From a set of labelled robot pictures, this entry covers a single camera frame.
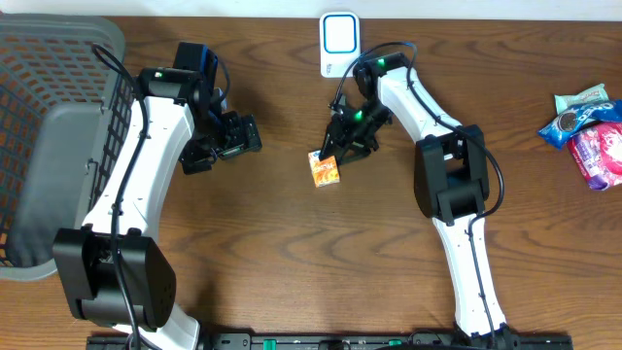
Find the orange snack packet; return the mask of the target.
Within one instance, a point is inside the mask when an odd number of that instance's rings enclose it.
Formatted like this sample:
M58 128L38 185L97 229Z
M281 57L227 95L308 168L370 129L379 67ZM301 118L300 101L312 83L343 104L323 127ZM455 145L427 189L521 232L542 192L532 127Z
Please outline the orange snack packet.
M311 174L316 188L337 184L340 175L335 156L320 160L320 152L314 151L308 154Z

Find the blue Oreo cookie pack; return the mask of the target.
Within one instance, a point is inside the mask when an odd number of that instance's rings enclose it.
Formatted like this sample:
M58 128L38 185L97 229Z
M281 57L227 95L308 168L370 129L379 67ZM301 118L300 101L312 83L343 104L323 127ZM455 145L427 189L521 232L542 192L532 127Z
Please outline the blue Oreo cookie pack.
M569 107L537 132L548 144L561 150L564 145L591 122L621 122L621 100L590 102Z

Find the purple snack package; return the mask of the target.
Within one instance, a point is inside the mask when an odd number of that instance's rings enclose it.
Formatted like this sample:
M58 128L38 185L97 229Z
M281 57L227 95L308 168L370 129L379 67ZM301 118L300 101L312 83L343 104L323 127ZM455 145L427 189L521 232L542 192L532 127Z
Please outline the purple snack package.
M568 149L588 187L605 191L621 184L621 123L602 122L573 135Z

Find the mint green wipes pack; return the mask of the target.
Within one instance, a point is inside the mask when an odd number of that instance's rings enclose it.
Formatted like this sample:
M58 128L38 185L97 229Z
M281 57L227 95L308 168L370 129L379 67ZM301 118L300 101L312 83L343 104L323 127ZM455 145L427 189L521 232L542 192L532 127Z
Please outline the mint green wipes pack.
M562 114L573 105L603 101L608 101L608 95L605 91L604 84L598 84L593 87L589 87L577 94L554 96L556 113L558 115Z

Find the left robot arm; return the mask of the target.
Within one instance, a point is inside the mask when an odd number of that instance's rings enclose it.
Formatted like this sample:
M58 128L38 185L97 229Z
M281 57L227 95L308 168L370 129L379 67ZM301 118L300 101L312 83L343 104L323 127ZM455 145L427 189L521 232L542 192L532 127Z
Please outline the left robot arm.
M176 302L177 280L157 246L176 169L192 175L261 148L253 116L225 107L215 86L225 65L183 42L169 67L127 76L131 120L111 177L77 228L61 229L52 255L72 315L125 333L125 349L198 349L200 323Z

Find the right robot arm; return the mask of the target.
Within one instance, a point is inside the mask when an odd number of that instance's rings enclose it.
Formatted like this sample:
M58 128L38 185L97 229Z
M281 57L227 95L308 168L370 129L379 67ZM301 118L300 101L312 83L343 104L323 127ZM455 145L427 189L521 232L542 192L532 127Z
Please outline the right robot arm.
M379 148L377 130L398 119L415 145L414 195L432 220L448 261L456 299L456 325L469 346L493 348L506 324L495 294L484 241L488 169L496 167L482 130L450 117L422 85L404 54L356 59L346 74L364 98L350 106L339 91L319 152L339 165Z

